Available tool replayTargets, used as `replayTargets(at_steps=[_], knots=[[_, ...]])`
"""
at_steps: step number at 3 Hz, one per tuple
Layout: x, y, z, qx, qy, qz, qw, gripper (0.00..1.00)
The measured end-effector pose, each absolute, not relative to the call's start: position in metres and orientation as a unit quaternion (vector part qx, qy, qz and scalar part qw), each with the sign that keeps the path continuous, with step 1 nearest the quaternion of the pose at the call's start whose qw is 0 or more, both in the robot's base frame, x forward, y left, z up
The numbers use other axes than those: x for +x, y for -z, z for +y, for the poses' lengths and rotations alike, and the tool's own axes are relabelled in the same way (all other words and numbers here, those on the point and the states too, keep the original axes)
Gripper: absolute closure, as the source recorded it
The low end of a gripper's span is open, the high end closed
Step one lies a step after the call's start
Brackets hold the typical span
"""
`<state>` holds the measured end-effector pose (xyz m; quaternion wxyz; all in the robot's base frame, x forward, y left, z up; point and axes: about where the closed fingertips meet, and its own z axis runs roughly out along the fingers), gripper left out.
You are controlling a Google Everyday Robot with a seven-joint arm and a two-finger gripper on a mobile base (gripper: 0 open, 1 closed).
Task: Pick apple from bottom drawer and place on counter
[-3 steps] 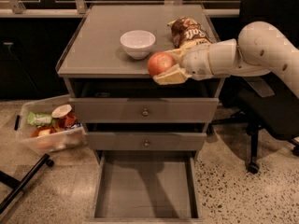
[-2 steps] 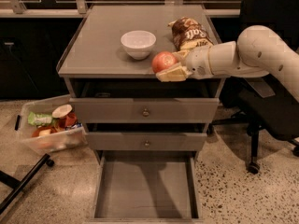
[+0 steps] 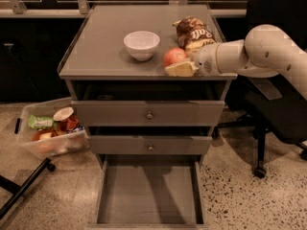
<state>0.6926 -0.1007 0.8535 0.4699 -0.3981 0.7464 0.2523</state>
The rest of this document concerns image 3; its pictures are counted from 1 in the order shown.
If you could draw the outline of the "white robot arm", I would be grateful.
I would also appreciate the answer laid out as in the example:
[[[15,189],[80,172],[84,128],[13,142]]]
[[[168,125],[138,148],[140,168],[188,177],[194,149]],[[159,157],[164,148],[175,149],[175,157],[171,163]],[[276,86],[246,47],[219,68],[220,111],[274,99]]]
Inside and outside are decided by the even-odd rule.
[[[245,39],[213,43],[165,67],[171,77],[219,76],[234,73],[250,78],[283,76],[307,100],[307,53],[281,29],[264,24]]]

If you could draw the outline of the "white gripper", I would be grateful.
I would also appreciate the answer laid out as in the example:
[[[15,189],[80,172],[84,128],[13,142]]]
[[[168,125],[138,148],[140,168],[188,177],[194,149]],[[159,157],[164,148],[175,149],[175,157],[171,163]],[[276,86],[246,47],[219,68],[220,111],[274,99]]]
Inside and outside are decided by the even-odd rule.
[[[194,61],[186,58],[177,63],[165,65],[165,72],[171,77],[193,77],[199,70],[202,76],[218,76],[221,74],[216,58],[218,47],[219,44],[214,43],[187,51],[188,56],[194,58]]]

